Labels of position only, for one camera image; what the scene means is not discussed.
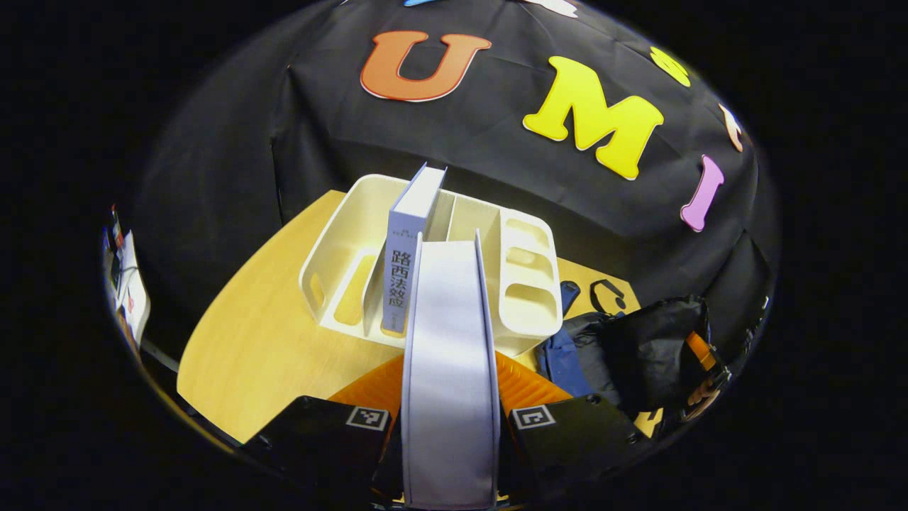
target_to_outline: black bag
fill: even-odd
[[[699,296],[662,300],[626,316],[587,313],[563,326],[593,391],[631,420],[658,408],[689,416],[700,402],[692,396],[711,396],[730,377],[710,343]]]

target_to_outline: orange letter u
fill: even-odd
[[[441,42],[448,45],[448,51],[441,57],[434,75],[425,80],[409,80],[400,76],[400,66],[410,49],[428,38],[429,35],[425,32],[415,30],[376,35],[372,39],[375,42],[372,55],[362,67],[362,88],[372,95],[399,101],[438,99],[450,94],[460,85],[476,52],[492,47],[492,43],[482,37],[448,34],[441,37]]]

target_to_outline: desk organizer compartment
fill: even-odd
[[[365,175],[350,189],[300,271],[315,321],[344,334],[402,348],[403,334],[381,329],[388,213],[408,181]],[[479,230],[495,347],[508,356],[561,327],[558,261],[542,220],[478,199],[439,191],[425,241],[473,241]]]

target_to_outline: yellow letter m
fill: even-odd
[[[548,62],[556,69],[555,83],[539,111],[523,118],[523,126],[560,142],[568,138],[564,123],[573,108],[577,149],[585,151],[615,132],[596,149],[596,160],[625,179],[637,179],[637,163],[653,130],[665,120],[662,113],[638,95],[608,106],[596,71],[563,56]]]

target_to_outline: blue object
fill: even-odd
[[[580,295],[580,287],[570,281],[561,283],[561,313],[568,313],[574,300]],[[572,396],[584,396],[593,392],[580,368],[574,339],[564,328],[558,330],[540,345],[536,352],[539,372],[553,384]]]

